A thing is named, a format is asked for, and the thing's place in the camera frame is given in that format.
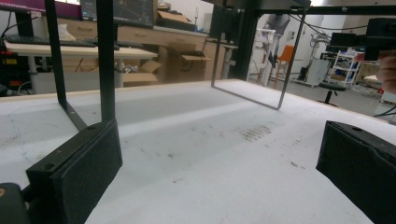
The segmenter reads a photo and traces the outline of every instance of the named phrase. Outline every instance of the black metal bar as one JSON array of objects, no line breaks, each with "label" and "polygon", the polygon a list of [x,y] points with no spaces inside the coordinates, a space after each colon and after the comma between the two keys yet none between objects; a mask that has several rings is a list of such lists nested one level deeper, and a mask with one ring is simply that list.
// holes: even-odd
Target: black metal bar
[{"label": "black metal bar", "polygon": [[307,15],[395,15],[396,6],[310,7]]},{"label": "black metal bar", "polygon": [[66,102],[66,89],[64,87],[64,70],[62,64],[61,44],[59,43],[58,22],[54,0],[45,0],[47,11],[47,24],[49,28],[50,52],[52,55],[53,74],[55,75],[58,102]]},{"label": "black metal bar", "polygon": [[326,100],[324,101],[324,103],[325,103],[326,105],[329,104],[330,98],[331,98],[331,97],[332,97],[332,91],[328,91],[328,92],[327,92],[327,95],[326,95]]},{"label": "black metal bar", "polygon": [[303,11],[304,11],[304,13],[303,13],[303,16],[302,16],[301,21],[300,21],[300,27],[298,29],[296,42],[295,42],[295,45],[294,45],[294,51],[293,51],[293,54],[291,55],[290,64],[288,66],[288,72],[286,73],[285,83],[283,85],[282,93],[280,94],[280,99],[279,99],[279,104],[277,106],[277,109],[280,109],[280,107],[282,106],[282,103],[283,103],[283,98],[285,97],[286,88],[288,87],[288,83],[289,83],[291,68],[293,67],[294,58],[296,56],[298,44],[300,42],[301,32],[302,32],[303,27],[304,27],[306,9],[303,9]]},{"label": "black metal bar", "polygon": [[256,101],[256,100],[250,99],[250,98],[248,98],[248,97],[246,97],[246,96],[244,96],[244,95],[241,95],[241,94],[235,93],[235,92],[233,92],[233,91],[227,91],[227,90],[224,90],[224,89],[222,89],[222,88],[220,88],[220,87],[216,87],[216,86],[215,86],[215,87],[213,87],[213,89],[216,89],[216,90],[219,90],[219,91],[224,91],[224,92],[227,92],[227,93],[229,93],[229,94],[231,94],[231,95],[234,95],[234,96],[237,96],[237,97],[239,97],[239,98],[242,98],[242,99],[244,99],[244,100],[247,100],[247,101],[253,102],[253,103],[255,103],[255,104],[258,104],[258,105],[264,105],[264,106],[266,106],[266,107],[269,107],[269,108],[272,108],[272,109],[278,110],[278,108],[276,108],[275,106],[268,105],[268,104],[265,104],[265,103],[263,103],[263,102],[260,102],[260,101]]},{"label": "black metal bar", "polygon": [[260,18],[260,13],[256,10],[245,10],[244,12],[244,26],[241,30],[240,43],[238,44],[238,51],[236,54],[235,73],[229,77],[247,80],[248,68],[253,51],[254,38],[256,34],[257,23]]},{"label": "black metal bar", "polygon": [[[220,20],[222,21],[224,18],[224,10],[225,7],[221,10],[221,17]],[[218,61],[219,61],[219,51],[220,51],[220,42],[221,42],[221,29],[218,29],[218,40],[216,42],[216,53],[215,53],[215,63],[213,64],[213,74],[212,74],[212,81],[211,81],[211,87],[215,86],[215,80],[216,80],[216,72],[218,71]]]},{"label": "black metal bar", "polygon": [[96,1],[102,121],[116,117],[113,1]]},{"label": "black metal bar", "polygon": [[66,89],[64,86],[64,67],[62,64],[61,44],[59,42],[58,22],[54,0],[45,0],[47,11],[47,24],[49,28],[49,42],[52,55],[53,74],[55,76],[56,93],[58,102],[64,112],[72,120],[79,131],[87,127],[87,124],[78,115],[76,110],[67,103]]},{"label": "black metal bar", "polygon": [[84,120],[82,120],[73,106],[71,106],[68,102],[61,103],[61,106],[79,131],[87,127],[87,124],[84,122]]}]

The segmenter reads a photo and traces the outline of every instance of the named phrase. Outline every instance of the wooden cabinet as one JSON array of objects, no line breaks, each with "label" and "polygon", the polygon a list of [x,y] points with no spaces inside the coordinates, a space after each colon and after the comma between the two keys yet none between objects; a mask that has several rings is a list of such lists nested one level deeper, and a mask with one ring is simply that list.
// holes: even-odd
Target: wooden cabinet
[{"label": "wooden cabinet", "polygon": [[[47,27],[46,20],[44,20],[44,27]],[[97,37],[97,27],[94,21],[70,21],[64,19],[58,19],[58,24],[67,24],[67,31],[77,39],[85,38],[96,38]],[[156,45],[156,46],[169,46],[175,43],[180,44],[194,44],[196,50],[203,50],[206,57],[211,58],[211,60],[205,61],[205,69],[202,71],[205,80],[210,80],[212,78],[213,66],[215,63],[216,45],[211,43],[206,43],[206,35],[197,34],[194,32],[181,31],[163,27],[154,27],[154,29],[148,28],[138,28],[121,26],[118,28],[118,40],[120,41],[130,41],[142,44]],[[161,55],[159,52],[160,61],[163,61],[163,57],[166,54]],[[220,78],[223,61],[224,61],[225,49],[220,48],[219,59],[218,59],[218,69],[216,72],[216,78]],[[77,67],[78,65],[69,65],[71,68]],[[160,69],[160,80],[164,74],[161,74],[163,69]]]},{"label": "wooden cabinet", "polygon": [[[44,28],[48,32],[47,20],[43,20]],[[58,19],[58,24],[67,24],[67,31],[76,39],[96,38],[98,29],[94,21],[70,21]]]},{"label": "wooden cabinet", "polygon": [[141,44],[164,45],[165,34],[151,29],[137,27],[119,27],[118,40]]}]

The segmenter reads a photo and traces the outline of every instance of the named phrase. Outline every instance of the floor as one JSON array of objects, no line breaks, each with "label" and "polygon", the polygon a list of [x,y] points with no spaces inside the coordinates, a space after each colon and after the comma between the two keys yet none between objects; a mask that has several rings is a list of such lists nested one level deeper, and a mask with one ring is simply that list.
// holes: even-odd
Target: floor
[{"label": "floor", "polygon": [[[249,82],[256,83],[257,76],[250,75]],[[284,82],[278,81],[276,89],[282,91]],[[274,81],[269,81],[267,88],[273,88]],[[287,93],[298,95],[314,101],[324,101],[328,90],[321,87],[311,88],[310,86],[290,81],[286,88]],[[346,110],[354,111],[367,116],[381,114],[394,105],[381,103],[381,95],[375,89],[366,88],[362,85],[351,86],[346,91],[337,92],[338,96],[332,95],[330,103]],[[392,116],[379,117],[379,119],[390,120]]]}]

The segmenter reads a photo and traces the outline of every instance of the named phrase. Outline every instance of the black metal frame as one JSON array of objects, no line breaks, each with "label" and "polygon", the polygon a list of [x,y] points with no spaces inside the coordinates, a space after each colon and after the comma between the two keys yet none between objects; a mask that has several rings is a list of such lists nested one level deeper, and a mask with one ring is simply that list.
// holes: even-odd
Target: black metal frame
[{"label": "black metal frame", "polygon": [[[212,2],[218,6],[226,6],[227,0],[210,0],[207,2]],[[64,87],[64,71],[62,66],[62,56],[61,49],[59,44],[59,35],[58,35],[58,24],[56,20],[56,10],[54,0],[46,0],[46,9],[47,9],[47,20],[49,27],[49,40],[51,43],[51,53],[53,57],[54,63],[54,75],[55,75],[55,83],[58,94],[58,102],[64,109],[65,113],[69,116],[69,118],[73,121],[76,127],[79,130],[87,127],[87,124],[82,120],[82,118],[78,115],[76,110],[67,102],[65,87]],[[114,49],[113,49],[113,38],[114,38],[114,26],[113,26],[113,13],[110,8],[113,8],[112,1],[97,1],[97,26],[98,26],[98,41],[99,41],[99,78],[100,78],[100,94],[101,94],[101,111],[102,111],[102,120],[110,120],[116,117],[116,109],[115,109],[115,83],[114,83]],[[293,9],[250,9],[258,11],[259,14],[263,13],[282,13],[282,14],[294,14],[294,15],[302,15],[302,19],[300,22],[299,31],[296,36],[295,47],[292,53],[291,62],[286,74],[285,85],[283,86],[279,102],[276,106],[268,105],[263,102],[259,102],[253,99],[250,99],[246,96],[240,95],[238,93],[224,90],[215,85],[216,83],[216,72],[217,65],[219,61],[219,47],[220,47],[220,35],[218,33],[218,40],[216,45],[216,54],[215,54],[215,63],[213,67],[213,74],[211,80],[211,87],[219,90],[230,93],[234,96],[240,97],[242,99],[248,100],[250,102],[264,105],[275,110],[278,110],[283,103],[283,99],[286,93],[286,88],[288,87],[289,79],[290,79],[290,71],[292,68],[292,64],[295,58],[295,54],[297,52],[298,44],[301,37],[301,32],[304,26],[304,20],[306,15],[396,15],[396,6],[369,6],[369,7],[310,7],[310,8],[293,8]]]},{"label": "black metal frame", "polygon": [[[53,72],[58,102],[64,112],[72,120],[79,131],[87,124],[78,115],[76,110],[67,102],[64,86],[64,70],[62,65],[61,46],[58,34],[58,22],[54,0],[45,0],[47,23],[49,29],[49,42],[53,61]],[[116,117],[115,109],[115,83],[114,83],[114,44],[113,44],[113,1],[104,0],[96,2],[97,26],[99,42],[99,78],[102,121]]]},{"label": "black metal frame", "polygon": [[[218,4],[219,6],[226,6],[226,1],[223,1],[223,5]],[[291,56],[291,61],[290,61],[290,65],[288,68],[288,71],[286,73],[286,78],[285,78],[285,84],[283,86],[280,98],[279,98],[279,102],[277,104],[277,106],[273,106],[273,105],[268,105],[265,104],[263,102],[259,102],[253,99],[250,99],[246,96],[240,95],[238,93],[232,92],[232,91],[227,91],[224,90],[220,87],[215,86],[215,82],[216,82],[216,72],[217,72],[217,65],[218,65],[218,57],[219,57],[219,46],[220,46],[220,39],[221,39],[221,33],[218,33],[218,41],[217,41],[217,45],[216,45],[216,56],[215,56],[215,64],[214,64],[214,68],[213,68],[213,74],[212,74],[212,81],[211,81],[211,87],[219,90],[219,91],[224,91],[227,93],[230,93],[231,95],[240,97],[242,99],[248,100],[250,102],[256,103],[258,105],[264,105],[267,106],[269,108],[272,108],[274,110],[278,110],[280,109],[280,107],[282,106],[283,103],[283,99],[286,93],[286,88],[288,87],[288,83],[289,83],[289,79],[290,79],[290,71],[291,68],[293,66],[293,62],[294,62],[294,57],[295,54],[297,52],[297,48],[298,48],[298,44],[300,41],[300,37],[301,37],[301,32],[304,26],[304,20],[305,20],[305,16],[306,15],[396,15],[396,6],[369,6],[369,7],[310,7],[308,9],[306,8],[295,8],[295,9],[290,9],[290,10],[270,10],[270,9],[258,9],[258,11],[260,11],[260,13],[277,13],[277,14],[294,14],[294,15],[303,15],[302,19],[300,21],[300,27],[299,27],[299,31],[297,33],[297,37],[296,37],[296,41],[295,41],[295,47],[294,47],[294,51],[292,53]],[[247,42],[249,42],[250,46],[253,44],[253,40],[248,40]],[[246,68],[242,68],[240,70],[243,71],[239,71],[242,73],[246,73],[247,69]]]},{"label": "black metal frame", "polygon": [[[269,14],[271,14],[271,13],[279,13],[279,10],[260,10],[260,13],[269,13]],[[237,96],[237,97],[242,98],[242,99],[244,99],[244,100],[248,100],[248,101],[253,102],[253,103],[256,103],[256,104],[258,104],[258,105],[264,105],[264,106],[270,107],[270,108],[272,108],[272,109],[274,109],[274,110],[280,109],[280,107],[282,106],[283,98],[285,97],[286,88],[288,87],[291,68],[292,68],[292,66],[293,66],[294,57],[295,57],[296,52],[297,52],[298,44],[299,44],[300,37],[301,37],[301,32],[302,32],[302,30],[303,30],[304,20],[305,20],[305,15],[306,15],[306,9],[305,9],[305,8],[300,8],[300,9],[294,9],[294,10],[289,10],[289,11],[287,11],[287,10],[282,10],[282,13],[299,14],[299,15],[300,15],[300,14],[303,14],[303,16],[302,16],[302,19],[301,19],[301,21],[300,21],[300,27],[299,27],[299,30],[298,30],[298,33],[297,33],[294,51],[293,51],[293,53],[292,53],[292,55],[291,55],[290,65],[289,65],[289,67],[288,67],[288,71],[287,71],[287,74],[286,74],[285,85],[283,86],[283,90],[282,90],[282,93],[281,93],[281,95],[280,95],[280,99],[279,99],[278,104],[277,104],[276,106],[268,105],[268,104],[265,104],[265,103],[263,103],[263,102],[259,102],[259,101],[250,99],[250,98],[248,98],[248,97],[246,97],[246,96],[244,96],[244,95],[241,95],[241,94],[238,94],[238,93],[235,93],[235,92],[232,92],[232,91],[227,91],[227,90],[224,90],[223,88],[220,88],[220,87],[215,86],[215,82],[216,82],[216,72],[217,72],[217,64],[218,64],[218,57],[219,57],[219,46],[220,46],[220,40],[221,40],[221,33],[220,33],[220,32],[218,33],[218,41],[217,41],[217,45],[216,45],[215,65],[214,65],[214,67],[213,67],[212,82],[211,82],[211,87],[212,87],[212,88],[214,88],[214,89],[216,89],[216,90],[219,90],[219,91],[227,92],[227,93],[229,93],[229,94],[231,94],[231,95]]]}]

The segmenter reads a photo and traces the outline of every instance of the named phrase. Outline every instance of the white wall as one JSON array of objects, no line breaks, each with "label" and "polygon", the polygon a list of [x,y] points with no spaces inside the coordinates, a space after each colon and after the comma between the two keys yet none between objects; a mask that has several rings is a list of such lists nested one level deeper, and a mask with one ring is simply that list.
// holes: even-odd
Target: white wall
[{"label": "white wall", "polygon": [[213,5],[202,0],[163,0],[171,4],[171,9],[183,13],[192,23],[195,21],[195,9],[198,8],[197,25],[200,30],[204,26],[205,13],[212,13]]}]

